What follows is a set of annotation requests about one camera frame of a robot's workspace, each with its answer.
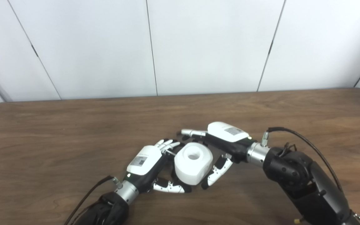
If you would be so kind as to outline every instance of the label sticker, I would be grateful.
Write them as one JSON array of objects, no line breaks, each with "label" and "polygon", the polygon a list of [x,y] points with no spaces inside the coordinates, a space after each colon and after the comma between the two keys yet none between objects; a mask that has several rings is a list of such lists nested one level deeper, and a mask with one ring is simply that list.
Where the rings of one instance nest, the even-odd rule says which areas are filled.
[{"label": "label sticker", "polygon": [[241,133],[244,133],[243,130],[240,130],[238,129],[237,127],[230,127],[230,128],[227,128],[226,130],[224,131],[227,131],[229,132],[231,135],[235,136],[237,134],[241,134]]},{"label": "label sticker", "polygon": [[145,156],[136,156],[136,158],[131,161],[130,166],[142,167],[147,158],[148,157]]}]

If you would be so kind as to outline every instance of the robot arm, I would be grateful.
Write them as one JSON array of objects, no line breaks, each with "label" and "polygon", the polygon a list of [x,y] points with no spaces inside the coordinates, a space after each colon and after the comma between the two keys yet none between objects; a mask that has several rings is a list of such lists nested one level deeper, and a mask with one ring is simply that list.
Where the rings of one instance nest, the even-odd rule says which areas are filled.
[{"label": "robot arm", "polygon": [[[151,189],[172,193],[190,192],[191,187],[188,185],[180,182],[171,183],[158,178],[163,166],[176,155],[171,150],[180,145],[180,142],[177,141],[160,140],[155,145],[145,146],[127,166],[127,173],[123,178],[123,182],[120,182],[115,177],[108,176],[91,189],[93,191],[98,185],[109,180],[112,180],[117,186],[115,191],[102,195],[98,201],[86,207],[79,214],[82,214],[81,217],[79,219],[76,217],[71,224],[74,224],[74,222],[75,225],[123,224],[128,217],[129,205],[139,194],[149,192]],[[70,222],[71,217],[85,198],[69,216],[65,225]]]},{"label": "robot arm", "polygon": [[[241,129],[213,122],[207,131],[182,130],[182,134],[199,137],[204,143],[226,152],[232,162],[252,163],[262,168],[267,178],[280,185],[303,216],[296,223],[305,220],[312,225],[360,225],[360,215],[352,212],[341,188],[334,185],[320,166],[306,154],[291,151],[288,145],[267,147],[268,132],[259,143]],[[206,177],[207,185],[202,183],[204,189],[209,186],[214,172],[215,167]]]}]

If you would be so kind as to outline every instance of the white cylindrical object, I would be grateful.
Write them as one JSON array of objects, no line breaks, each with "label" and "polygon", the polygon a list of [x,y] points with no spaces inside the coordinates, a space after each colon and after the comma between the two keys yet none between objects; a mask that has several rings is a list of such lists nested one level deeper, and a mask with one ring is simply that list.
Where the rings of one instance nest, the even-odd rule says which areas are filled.
[{"label": "white cylindrical object", "polygon": [[197,185],[212,166],[212,152],[203,144],[190,142],[174,157],[177,177],[188,185]]}]

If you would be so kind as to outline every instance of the black wire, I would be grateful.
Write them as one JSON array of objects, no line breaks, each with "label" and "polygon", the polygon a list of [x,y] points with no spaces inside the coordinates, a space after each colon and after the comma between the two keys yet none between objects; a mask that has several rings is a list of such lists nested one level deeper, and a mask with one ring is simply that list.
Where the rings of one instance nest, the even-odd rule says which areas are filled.
[{"label": "black wire", "polygon": [[81,212],[79,212],[79,214],[77,214],[77,216],[73,219],[73,221],[70,223],[70,225],[73,225],[74,222],[76,222],[76,219],[77,219],[81,214],[83,214],[87,209],[93,207],[94,205],[95,205],[95,203],[87,206],[87,207],[84,208]]},{"label": "black wire", "polygon": [[267,132],[272,132],[272,131],[286,131],[289,133],[292,133],[294,135],[296,135],[297,137],[301,138],[307,145],[309,145],[319,156],[320,158],[323,160],[324,164],[326,165],[326,167],[329,169],[331,175],[334,178],[334,182],[336,182],[337,188],[343,193],[343,188],[341,187],[341,183],[337,178],[336,173],[334,172],[334,170],[331,168],[329,162],[327,162],[326,158],[324,158],[324,155],[319,151],[319,149],[317,149],[314,144],[312,144],[312,142],[310,142],[308,139],[306,139],[304,136],[302,136],[301,134],[297,133],[296,131],[290,130],[288,128],[284,128],[284,127],[269,127],[269,129],[267,130]]},{"label": "black wire", "polygon": [[102,180],[98,181],[98,183],[96,185],[94,185],[94,187],[92,187],[87,194],[83,197],[83,199],[77,204],[76,208],[74,208],[73,212],[69,215],[69,217],[67,218],[66,222],[64,223],[64,225],[68,225],[70,220],[72,219],[73,215],[76,213],[76,211],[80,208],[80,206],[83,204],[83,202],[87,199],[87,197],[91,194],[91,192],[93,192],[95,190],[95,188],[97,188],[98,186],[100,186],[101,184],[105,183],[106,181],[112,180],[113,177],[112,176],[107,176],[106,178],[103,178]]}]

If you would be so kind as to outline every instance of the wood grain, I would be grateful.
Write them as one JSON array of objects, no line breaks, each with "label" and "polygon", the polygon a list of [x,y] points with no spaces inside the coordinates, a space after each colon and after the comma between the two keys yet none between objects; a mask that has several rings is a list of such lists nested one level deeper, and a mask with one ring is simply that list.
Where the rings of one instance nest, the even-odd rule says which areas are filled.
[{"label": "wood grain", "polygon": [[[273,126],[305,135],[360,212],[360,89],[347,88],[0,103],[0,225],[63,224],[89,188],[106,175],[122,177],[144,145],[213,121],[258,139]],[[323,166],[290,134],[273,134],[269,145],[287,141]],[[84,206],[112,189],[102,185]],[[274,182],[244,163],[206,191],[140,195],[127,224],[288,225],[299,217]]]}]

